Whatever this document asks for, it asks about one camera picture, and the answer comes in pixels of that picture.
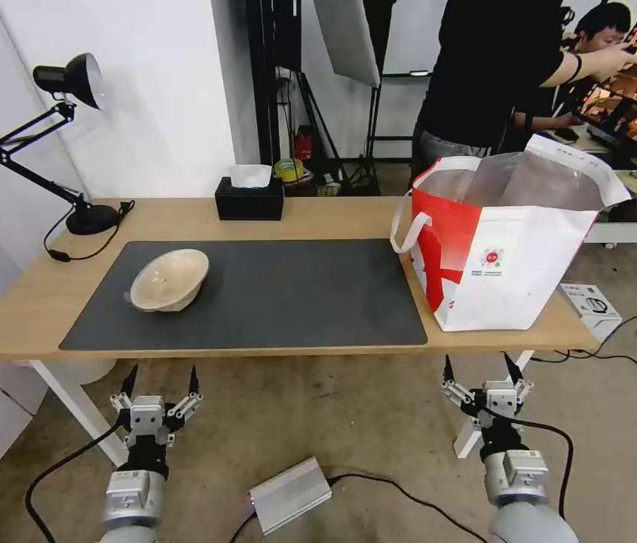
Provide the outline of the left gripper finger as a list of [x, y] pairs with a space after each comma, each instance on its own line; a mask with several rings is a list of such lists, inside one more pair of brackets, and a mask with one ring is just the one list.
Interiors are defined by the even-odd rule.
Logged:
[[192, 366], [188, 384], [188, 393], [167, 411], [169, 424], [185, 424], [202, 404], [204, 396], [201, 393], [200, 380], [195, 365]]
[[117, 413], [117, 419], [129, 419], [133, 406], [132, 393], [136, 383], [138, 366], [135, 364], [131, 371], [124, 377], [118, 393], [111, 395], [111, 405]]

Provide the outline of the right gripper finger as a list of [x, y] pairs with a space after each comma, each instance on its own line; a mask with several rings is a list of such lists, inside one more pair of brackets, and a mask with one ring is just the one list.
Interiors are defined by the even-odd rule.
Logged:
[[475, 397], [473, 392], [456, 382], [451, 359], [448, 354], [445, 355], [441, 389], [444, 395], [458, 407], [474, 405]]
[[515, 362], [506, 352], [504, 352], [504, 360], [508, 372], [507, 380], [513, 385], [513, 389], [516, 392], [516, 403], [524, 403], [533, 389], [534, 383], [524, 377], [522, 366]]

